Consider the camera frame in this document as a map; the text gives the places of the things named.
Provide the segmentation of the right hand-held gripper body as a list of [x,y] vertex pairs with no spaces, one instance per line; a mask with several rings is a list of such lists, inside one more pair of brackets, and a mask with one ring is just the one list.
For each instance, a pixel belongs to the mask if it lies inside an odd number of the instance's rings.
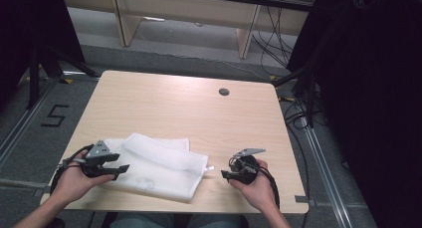
[[243,184],[251,184],[259,172],[264,173],[254,155],[265,151],[264,148],[245,148],[234,153],[229,159],[230,171],[238,172],[238,175],[244,176],[246,183]]

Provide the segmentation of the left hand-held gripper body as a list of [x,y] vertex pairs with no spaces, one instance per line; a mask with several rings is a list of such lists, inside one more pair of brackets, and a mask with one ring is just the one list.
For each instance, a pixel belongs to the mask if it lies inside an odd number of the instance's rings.
[[83,150],[87,151],[85,155],[80,158],[73,156],[71,161],[80,165],[85,176],[93,178],[111,174],[111,171],[104,167],[104,164],[111,158],[111,152],[102,140],[83,147]]

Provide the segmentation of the white mesh bag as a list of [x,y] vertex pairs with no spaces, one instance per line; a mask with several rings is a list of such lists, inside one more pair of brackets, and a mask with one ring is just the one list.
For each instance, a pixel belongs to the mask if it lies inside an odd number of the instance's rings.
[[105,187],[112,190],[189,202],[204,174],[213,169],[208,156],[190,150],[188,138],[152,138],[133,133],[127,138],[108,138],[105,145],[119,153],[106,168],[129,165],[116,181]]

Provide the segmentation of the person's right hand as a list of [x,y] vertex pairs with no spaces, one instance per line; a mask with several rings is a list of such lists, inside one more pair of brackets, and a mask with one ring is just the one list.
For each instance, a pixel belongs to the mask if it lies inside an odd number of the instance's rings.
[[261,213],[279,211],[271,182],[262,172],[259,172],[256,179],[249,185],[233,179],[229,180],[229,184],[239,190],[248,203]]

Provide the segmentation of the person's left hand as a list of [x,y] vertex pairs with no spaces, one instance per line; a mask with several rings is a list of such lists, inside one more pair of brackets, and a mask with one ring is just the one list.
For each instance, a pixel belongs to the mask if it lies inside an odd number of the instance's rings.
[[59,178],[50,198],[58,204],[68,205],[82,198],[93,187],[113,179],[112,174],[89,178],[82,172],[80,164],[72,159]]

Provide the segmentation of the grey tape strip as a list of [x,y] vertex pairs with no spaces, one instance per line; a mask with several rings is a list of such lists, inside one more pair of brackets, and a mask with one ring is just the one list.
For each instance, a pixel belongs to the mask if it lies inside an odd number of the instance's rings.
[[306,196],[295,195],[296,203],[306,203],[308,206],[314,207],[316,206],[316,202],[312,199],[309,199]]
[[50,190],[51,190],[51,188],[49,186],[44,187],[44,188],[37,188],[34,191],[33,196],[34,197],[42,197],[44,194],[49,194]]

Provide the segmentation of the black metal stand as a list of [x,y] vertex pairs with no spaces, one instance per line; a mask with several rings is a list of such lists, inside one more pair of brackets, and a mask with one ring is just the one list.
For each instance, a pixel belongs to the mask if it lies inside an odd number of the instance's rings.
[[277,88],[293,79],[296,79],[297,82],[292,90],[292,93],[296,98],[306,99],[307,104],[305,108],[305,118],[307,126],[313,128],[313,115],[316,97],[316,81],[314,79],[313,67],[305,65],[281,79],[272,81],[272,85]]
[[98,78],[100,75],[90,69],[83,62],[76,60],[64,51],[45,43],[36,44],[30,54],[30,95],[27,109],[30,110],[39,100],[40,96],[40,69],[39,66],[47,73],[49,78],[58,79],[64,71],[59,65],[60,61],[65,61],[83,74],[91,78]]

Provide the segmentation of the black curtain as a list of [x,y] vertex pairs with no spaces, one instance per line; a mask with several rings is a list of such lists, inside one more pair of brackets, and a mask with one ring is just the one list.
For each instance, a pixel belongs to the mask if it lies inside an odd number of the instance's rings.
[[422,0],[315,0],[290,59],[314,71],[324,113],[378,228],[422,228]]
[[58,76],[59,60],[95,73],[85,66],[65,0],[0,0],[0,106],[30,65],[40,63]]

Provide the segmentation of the light wooden desk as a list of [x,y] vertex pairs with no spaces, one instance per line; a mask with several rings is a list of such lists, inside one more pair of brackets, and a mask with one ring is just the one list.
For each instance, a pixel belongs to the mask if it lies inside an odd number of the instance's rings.
[[146,17],[231,27],[236,30],[239,57],[247,57],[252,33],[277,32],[297,36],[309,15],[281,5],[264,6],[227,0],[65,0],[72,8],[110,12],[115,16],[120,44],[130,45]]

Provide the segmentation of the metal floor rail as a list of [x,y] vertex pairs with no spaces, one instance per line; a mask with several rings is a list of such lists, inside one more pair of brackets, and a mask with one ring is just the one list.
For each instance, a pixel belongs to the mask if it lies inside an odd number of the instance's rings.
[[338,227],[353,228],[349,212],[343,202],[341,195],[339,194],[338,188],[329,170],[328,164],[319,144],[319,140],[317,139],[316,132],[311,127],[311,124],[306,118],[301,119],[301,124],[305,127],[306,137],[311,147],[313,156],[316,160],[316,166],[319,171],[322,183],[324,185],[327,197],[331,204],[333,213],[337,220]]
[[44,105],[47,96],[57,85],[57,83],[57,80],[46,81],[46,84],[40,91],[37,101],[29,109],[25,109],[12,129],[7,133],[7,136],[0,143],[0,169],[6,163],[7,159],[23,137],[24,133],[30,127],[31,123]]

